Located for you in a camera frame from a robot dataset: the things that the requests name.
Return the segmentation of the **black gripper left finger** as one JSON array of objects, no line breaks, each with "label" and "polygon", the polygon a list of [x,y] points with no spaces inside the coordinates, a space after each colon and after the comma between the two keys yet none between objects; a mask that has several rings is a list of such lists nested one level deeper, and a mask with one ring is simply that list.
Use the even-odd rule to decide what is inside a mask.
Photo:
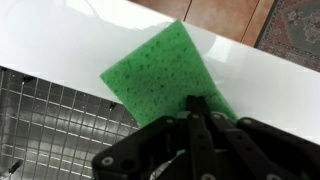
[{"label": "black gripper left finger", "polygon": [[170,160],[175,162],[168,169],[169,179],[218,180],[208,116],[205,99],[189,96],[184,111],[163,116],[97,154],[92,160],[94,180],[148,180]]}]

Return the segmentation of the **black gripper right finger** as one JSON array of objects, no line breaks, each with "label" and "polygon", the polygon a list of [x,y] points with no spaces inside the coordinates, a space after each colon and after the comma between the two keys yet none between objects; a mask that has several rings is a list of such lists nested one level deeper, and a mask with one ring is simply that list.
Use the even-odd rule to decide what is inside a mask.
[{"label": "black gripper right finger", "polygon": [[320,146],[252,118],[232,124],[221,113],[210,114],[219,143],[229,148],[251,180],[320,180]]}]

